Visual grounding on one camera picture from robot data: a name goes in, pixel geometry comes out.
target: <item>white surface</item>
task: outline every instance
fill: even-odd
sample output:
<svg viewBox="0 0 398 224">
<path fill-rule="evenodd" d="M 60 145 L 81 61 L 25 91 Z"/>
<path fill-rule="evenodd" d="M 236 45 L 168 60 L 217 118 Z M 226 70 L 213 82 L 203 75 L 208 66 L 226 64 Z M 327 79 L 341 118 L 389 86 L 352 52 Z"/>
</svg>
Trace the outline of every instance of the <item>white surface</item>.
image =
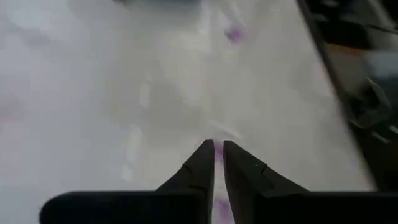
<svg viewBox="0 0 398 224">
<path fill-rule="evenodd" d="M 0 0 L 0 223 L 155 189 L 206 138 L 310 190 L 371 189 L 295 1 L 250 1 L 237 44 L 225 4 Z"/>
</svg>

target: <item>black object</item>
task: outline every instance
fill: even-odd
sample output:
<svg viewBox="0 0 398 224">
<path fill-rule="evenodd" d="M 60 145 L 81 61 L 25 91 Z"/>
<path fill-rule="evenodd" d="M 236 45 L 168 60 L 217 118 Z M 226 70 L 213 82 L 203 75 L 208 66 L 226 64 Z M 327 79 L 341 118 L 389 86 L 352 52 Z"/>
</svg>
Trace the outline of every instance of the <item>black object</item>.
<svg viewBox="0 0 398 224">
<path fill-rule="evenodd" d="M 206 140 L 156 191 L 60 195 L 43 206 L 40 222 L 210 223 L 214 156 Z M 398 220 L 396 194 L 309 192 L 232 141 L 224 142 L 224 166 L 236 224 Z"/>
</svg>

